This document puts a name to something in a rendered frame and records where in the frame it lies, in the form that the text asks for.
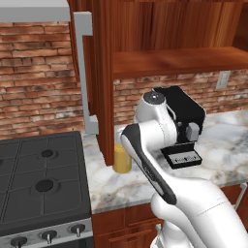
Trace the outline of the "black hob knob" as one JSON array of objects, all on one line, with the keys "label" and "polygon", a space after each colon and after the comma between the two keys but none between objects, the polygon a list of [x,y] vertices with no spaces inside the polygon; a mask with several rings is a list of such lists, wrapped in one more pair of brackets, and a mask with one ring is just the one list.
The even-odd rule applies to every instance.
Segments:
[{"label": "black hob knob", "polygon": [[48,244],[57,236],[57,231],[45,231],[42,233],[42,239],[45,240]]},{"label": "black hob knob", "polygon": [[77,224],[71,227],[71,233],[75,233],[77,237],[80,237],[80,234],[84,231],[85,231],[85,226],[83,224]]},{"label": "black hob knob", "polygon": [[15,248],[21,248],[24,244],[27,243],[27,238],[24,236],[16,237],[11,240],[11,245]]}]

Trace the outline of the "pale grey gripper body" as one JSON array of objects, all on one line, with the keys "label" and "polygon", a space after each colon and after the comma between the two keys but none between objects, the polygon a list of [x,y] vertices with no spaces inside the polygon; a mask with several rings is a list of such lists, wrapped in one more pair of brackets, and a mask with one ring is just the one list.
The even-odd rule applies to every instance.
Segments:
[{"label": "pale grey gripper body", "polygon": [[186,128],[186,137],[189,141],[196,141],[200,134],[200,127],[198,124],[191,122]]}]

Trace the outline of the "tall wooden cupboard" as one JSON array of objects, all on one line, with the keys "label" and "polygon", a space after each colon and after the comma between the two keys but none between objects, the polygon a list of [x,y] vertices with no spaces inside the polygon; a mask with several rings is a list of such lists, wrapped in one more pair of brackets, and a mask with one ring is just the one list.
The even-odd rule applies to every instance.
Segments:
[{"label": "tall wooden cupboard", "polygon": [[97,140],[114,162],[113,55],[116,52],[235,47],[248,52],[248,0],[68,0],[92,14],[83,39],[89,113]]}]

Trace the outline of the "grey wall socket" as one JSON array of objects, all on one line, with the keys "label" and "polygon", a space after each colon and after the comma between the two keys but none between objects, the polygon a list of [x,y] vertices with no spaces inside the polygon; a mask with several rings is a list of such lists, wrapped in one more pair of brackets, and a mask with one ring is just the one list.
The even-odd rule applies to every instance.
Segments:
[{"label": "grey wall socket", "polygon": [[217,89],[224,89],[227,87],[230,74],[231,74],[230,71],[221,71],[219,73],[219,77],[218,77],[217,84],[216,84]]}]

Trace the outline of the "grey extractor hood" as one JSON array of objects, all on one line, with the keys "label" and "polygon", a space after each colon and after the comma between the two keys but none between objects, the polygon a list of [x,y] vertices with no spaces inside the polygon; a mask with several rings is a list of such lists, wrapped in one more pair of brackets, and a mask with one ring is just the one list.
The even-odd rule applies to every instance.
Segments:
[{"label": "grey extractor hood", "polygon": [[69,21],[67,0],[0,0],[0,22]]}]

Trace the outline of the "black coffee machine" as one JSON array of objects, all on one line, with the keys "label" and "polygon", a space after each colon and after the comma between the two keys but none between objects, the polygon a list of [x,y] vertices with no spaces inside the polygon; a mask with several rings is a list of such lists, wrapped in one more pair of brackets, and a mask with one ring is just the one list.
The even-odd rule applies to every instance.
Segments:
[{"label": "black coffee machine", "polygon": [[197,140],[187,139],[186,128],[194,122],[199,125],[200,134],[202,133],[202,124],[206,116],[204,108],[179,86],[156,87],[154,91],[165,96],[168,112],[177,127],[176,144],[161,150],[170,167],[177,170],[200,165],[202,157],[194,149]]}]

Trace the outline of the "yellow cup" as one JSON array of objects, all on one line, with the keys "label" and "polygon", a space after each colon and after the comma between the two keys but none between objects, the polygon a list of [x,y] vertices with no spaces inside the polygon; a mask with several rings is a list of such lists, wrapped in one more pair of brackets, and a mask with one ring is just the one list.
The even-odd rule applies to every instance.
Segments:
[{"label": "yellow cup", "polygon": [[114,145],[113,169],[118,173],[127,173],[132,168],[132,158],[120,143]]}]

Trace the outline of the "wooden drawer front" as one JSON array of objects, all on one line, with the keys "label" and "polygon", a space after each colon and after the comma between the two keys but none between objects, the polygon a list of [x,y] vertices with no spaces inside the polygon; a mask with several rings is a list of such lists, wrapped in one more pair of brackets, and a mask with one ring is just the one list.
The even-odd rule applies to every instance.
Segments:
[{"label": "wooden drawer front", "polygon": [[152,234],[155,226],[163,221],[156,217],[150,204],[140,204],[92,215],[95,236],[120,233],[127,236],[135,234]]}]

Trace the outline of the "wooden cupboard door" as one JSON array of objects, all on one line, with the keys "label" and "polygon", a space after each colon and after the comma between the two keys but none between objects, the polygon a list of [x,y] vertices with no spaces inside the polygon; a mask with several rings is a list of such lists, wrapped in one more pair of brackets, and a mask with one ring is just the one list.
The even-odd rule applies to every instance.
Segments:
[{"label": "wooden cupboard door", "polygon": [[[226,197],[232,203],[235,204],[239,193],[241,192],[240,184],[233,186],[222,187],[221,190],[224,192]],[[237,214],[240,217],[246,231],[248,232],[248,188],[242,198],[242,201],[237,209]]]}]

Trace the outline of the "black gas hob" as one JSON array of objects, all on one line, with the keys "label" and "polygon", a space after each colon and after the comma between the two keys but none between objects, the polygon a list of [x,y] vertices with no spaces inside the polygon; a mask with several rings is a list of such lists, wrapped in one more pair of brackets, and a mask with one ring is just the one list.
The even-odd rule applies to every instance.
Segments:
[{"label": "black gas hob", "polygon": [[[71,233],[77,224],[80,237]],[[95,248],[79,132],[0,140],[0,248],[21,236],[21,248]]]}]

